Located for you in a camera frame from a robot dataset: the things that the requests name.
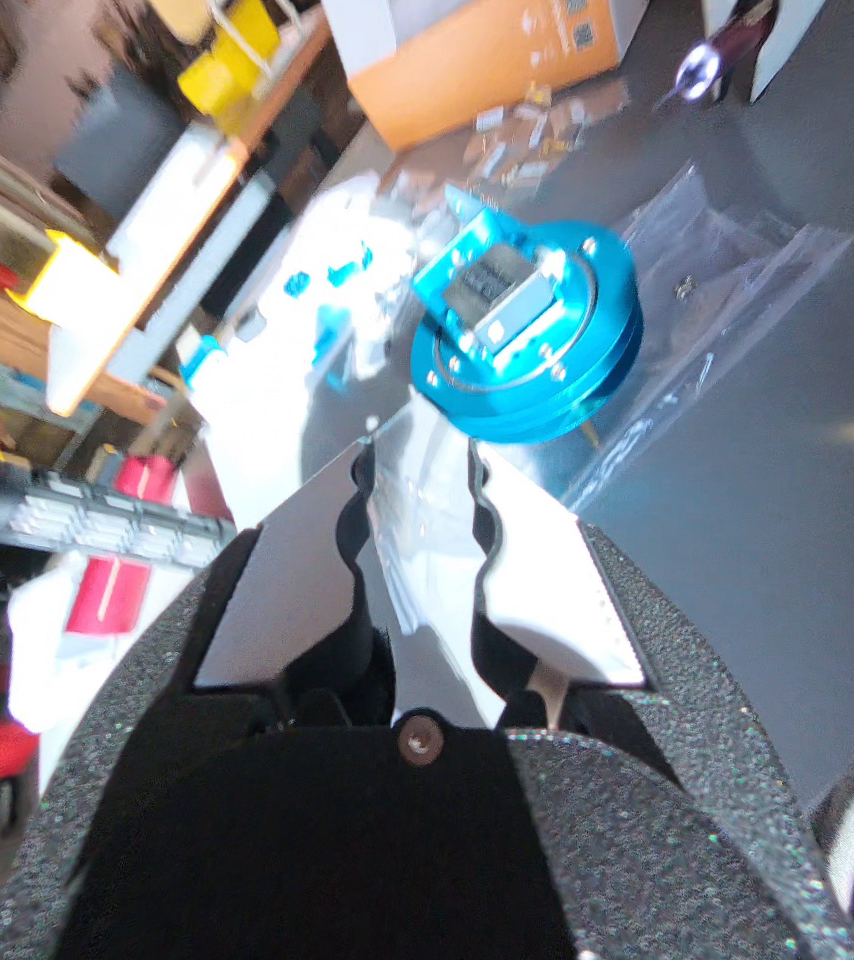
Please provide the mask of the clear plastic bag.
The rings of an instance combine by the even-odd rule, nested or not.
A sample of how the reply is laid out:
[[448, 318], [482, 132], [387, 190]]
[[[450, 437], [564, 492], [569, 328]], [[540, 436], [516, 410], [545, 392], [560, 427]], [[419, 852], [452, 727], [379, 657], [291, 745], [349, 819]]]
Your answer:
[[[419, 271], [460, 229], [447, 203], [437, 219], [446, 229], [443, 243], [421, 256]], [[630, 373], [600, 410], [559, 438], [486, 441], [581, 515], [785, 318], [851, 243], [828, 227], [790, 226], [765, 211], [740, 217], [717, 210], [692, 164], [605, 229], [625, 242], [636, 268], [644, 336]], [[677, 300], [673, 288], [687, 275], [697, 290]], [[421, 308], [414, 336], [425, 307], [411, 282], [411, 299]], [[464, 518], [468, 442], [484, 442], [453, 426], [412, 380], [411, 387], [409, 405], [376, 438], [369, 511], [380, 535]]]

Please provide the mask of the magenta electric screwdriver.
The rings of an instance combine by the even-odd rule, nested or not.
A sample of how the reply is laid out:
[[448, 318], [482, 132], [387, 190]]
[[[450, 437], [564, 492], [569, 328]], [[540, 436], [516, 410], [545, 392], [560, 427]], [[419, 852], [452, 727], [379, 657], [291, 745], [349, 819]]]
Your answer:
[[719, 30], [684, 57], [671, 88], [653, 107], [657, 112], [673, 100], [717, 104], [727, 95], [742, 62], [759, 53], [775, 25], [778, 1], [738, 1]]

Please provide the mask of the blue rounded servo bracket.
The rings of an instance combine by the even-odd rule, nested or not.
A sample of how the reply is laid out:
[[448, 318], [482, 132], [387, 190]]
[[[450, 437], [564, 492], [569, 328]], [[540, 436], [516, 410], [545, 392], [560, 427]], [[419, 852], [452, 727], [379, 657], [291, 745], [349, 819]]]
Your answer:
[[198, 389], [202, 382], [229, 361], [229, 354], [217, 339], [210, 334], [201, 336], [179, 364], [180, 377], [189, 392]]

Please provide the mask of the yellow container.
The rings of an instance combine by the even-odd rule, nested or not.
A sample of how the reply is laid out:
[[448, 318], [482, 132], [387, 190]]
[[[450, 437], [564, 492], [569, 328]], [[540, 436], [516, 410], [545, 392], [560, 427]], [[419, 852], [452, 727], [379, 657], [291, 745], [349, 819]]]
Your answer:
[[208, 2], [214, 37], [179, 76], [188, 104], [226, 136], [236, 132], [255, 87], [271, 76], [279, 31], [260, 1]]

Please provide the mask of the blue shallow U bracket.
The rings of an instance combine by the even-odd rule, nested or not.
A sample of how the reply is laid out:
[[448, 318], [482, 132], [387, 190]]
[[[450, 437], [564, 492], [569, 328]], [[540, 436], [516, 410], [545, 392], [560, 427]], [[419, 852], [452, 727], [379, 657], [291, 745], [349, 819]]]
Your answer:
[[313, 360], [306, 382], [314, 391], [332, 374], [337, 356], [353, 335], [353, 319], [348, 307], [321, 303], [316, 308]]

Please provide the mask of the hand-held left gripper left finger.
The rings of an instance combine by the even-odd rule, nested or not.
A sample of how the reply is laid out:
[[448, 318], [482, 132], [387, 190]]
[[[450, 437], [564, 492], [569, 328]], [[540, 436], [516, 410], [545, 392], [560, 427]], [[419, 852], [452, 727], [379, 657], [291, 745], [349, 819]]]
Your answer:
[[266, 693], [288, 718], [320, 691], [351, 724], [389, 723], [393, 657], [360, 565], [375, 466], [373, 441], [359, 439], [259, 524], [195, 690]]

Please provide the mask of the orange and white cardboard box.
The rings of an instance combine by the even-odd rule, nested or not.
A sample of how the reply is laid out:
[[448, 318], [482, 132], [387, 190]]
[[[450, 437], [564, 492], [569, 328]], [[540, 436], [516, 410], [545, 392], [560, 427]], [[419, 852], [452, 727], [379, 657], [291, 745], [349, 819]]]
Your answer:
[[394, 151], [620, 66], [649, 1], [323, 1], [347, 84]]

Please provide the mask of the pile of small screw bags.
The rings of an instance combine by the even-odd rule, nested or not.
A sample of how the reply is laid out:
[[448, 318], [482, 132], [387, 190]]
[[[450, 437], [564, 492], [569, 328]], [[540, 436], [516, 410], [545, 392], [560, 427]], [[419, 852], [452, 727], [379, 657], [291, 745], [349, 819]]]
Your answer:
[[533, 87], [522, 102], [479, 114], [457, 162], [394, 165], [381, 194], [410, 208], [415, 220], [443, 207], [449, 188], [494, 208], [531, 199], [553, 171], [586, 146], [592, 129], [631, 102], [621, 78], [551, 99], [547, 94], [545, 87]]

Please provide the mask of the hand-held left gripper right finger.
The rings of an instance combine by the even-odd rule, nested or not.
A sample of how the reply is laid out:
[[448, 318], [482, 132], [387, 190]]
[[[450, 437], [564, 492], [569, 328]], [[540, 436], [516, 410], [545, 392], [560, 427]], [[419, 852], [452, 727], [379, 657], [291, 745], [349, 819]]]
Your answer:
[[472, 664], [504, 702], [561, 729], [577, 690], [649, 690], [649, 663], [584, 525], [491, 444], [471, 440], [472, 533], [483, 554]]

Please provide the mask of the blue toy robot arm base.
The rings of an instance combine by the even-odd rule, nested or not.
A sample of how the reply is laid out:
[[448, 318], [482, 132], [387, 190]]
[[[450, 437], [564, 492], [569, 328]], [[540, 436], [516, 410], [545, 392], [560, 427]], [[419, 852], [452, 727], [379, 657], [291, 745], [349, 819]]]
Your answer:
[[455, 186], [454, 238], [413, 278], [413, 386], [462, 433], [538, 445], [585, 423], [644, 336], [633, 256], [592, 222], [524, 223]]

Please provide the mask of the red cylindrical case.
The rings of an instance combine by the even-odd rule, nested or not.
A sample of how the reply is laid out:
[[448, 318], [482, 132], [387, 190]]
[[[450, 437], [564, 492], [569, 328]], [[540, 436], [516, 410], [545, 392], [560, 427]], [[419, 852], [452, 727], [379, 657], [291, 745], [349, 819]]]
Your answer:
[[[129, 497], [169, 506], [176, 468], [169, 459], [149, 454], [120, 454], [113, 447], [113, 465], [97, 475], [97, 485]], [[151, 577], [139, 561], [91, 558], [86, 564], [68, 615], [65, 632], [89, 637], [131, 633], [137, 624]]]

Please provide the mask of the grey screwdriver bit holder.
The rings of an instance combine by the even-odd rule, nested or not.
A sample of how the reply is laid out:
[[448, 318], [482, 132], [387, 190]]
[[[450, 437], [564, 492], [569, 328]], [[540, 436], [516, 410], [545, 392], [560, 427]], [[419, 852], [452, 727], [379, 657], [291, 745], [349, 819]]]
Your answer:
[[148, 566], [202, 570], [237, 534], [204, 517], [61, 477], [0, 463], [0, 545], [77, 551]]

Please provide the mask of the blue long U bracket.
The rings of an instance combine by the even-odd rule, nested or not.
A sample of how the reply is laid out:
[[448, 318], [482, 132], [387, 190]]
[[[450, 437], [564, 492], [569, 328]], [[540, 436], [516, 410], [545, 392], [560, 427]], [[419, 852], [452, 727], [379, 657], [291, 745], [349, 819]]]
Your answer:
[[373, 251], [365, 242], [359, 241], [349, 249], [339, 250], [328, 266], [326, 282], [340, 289], [356, 276], [366, 273], [373, 261]]

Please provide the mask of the grey office chair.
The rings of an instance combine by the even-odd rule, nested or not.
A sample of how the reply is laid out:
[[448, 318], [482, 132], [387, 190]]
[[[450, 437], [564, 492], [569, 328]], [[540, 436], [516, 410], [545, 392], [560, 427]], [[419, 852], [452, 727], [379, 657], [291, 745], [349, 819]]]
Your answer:
[[52, 167], [120, 221], [186, 126], [167, 98], [117, 64], [89, 96]]

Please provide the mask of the white foam sheet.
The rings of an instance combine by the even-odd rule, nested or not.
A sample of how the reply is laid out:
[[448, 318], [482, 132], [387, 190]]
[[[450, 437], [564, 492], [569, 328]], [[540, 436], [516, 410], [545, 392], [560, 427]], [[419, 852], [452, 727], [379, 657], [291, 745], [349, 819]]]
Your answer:
[[[409, 398], [405, 330], [417, 265], [409, 210], [381, 194], [363, 171], [318, 193], [281, 238], [255, 289], [266, 327], [252, 342], [234, 336], [229, 361], [192, 391], [202, 436], [238, 529], [256, 526], [354, 440], [368, 437]], [[359, 241], [373, 251], [367, 272], [340, 289], [326, 282], [338, 251]], [[300, 298], [284, 292], [294, 273], [312, 282]], [[320, 304], [348, 307], [353, 335], [316, 390], [306, 382]]]

